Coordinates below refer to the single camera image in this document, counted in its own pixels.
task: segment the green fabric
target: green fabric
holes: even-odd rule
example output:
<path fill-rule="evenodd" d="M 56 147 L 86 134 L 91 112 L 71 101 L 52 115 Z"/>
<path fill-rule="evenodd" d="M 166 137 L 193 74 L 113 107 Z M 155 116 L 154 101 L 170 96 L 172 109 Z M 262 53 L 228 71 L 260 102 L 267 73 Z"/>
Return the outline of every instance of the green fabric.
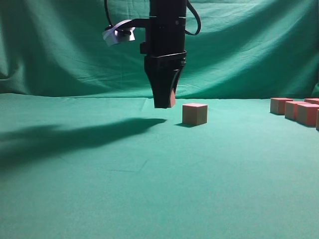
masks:
<path fill-rule="evenodd" d="M 2 94 L 0 238 L 319 238 L 319 132 L 269 104 Z"/>
<path fill-rule="evenodd" d="M 178 98 L 319 96 L 318 0 L 193 0 Z M 109 0 L 112 19 L 149 0 Z M 196 21 L 188 12 L 187 29 Z M 102 0 L 1 0 L 0 93 L 152 97 L 136 41 L 108 48 Z"/>

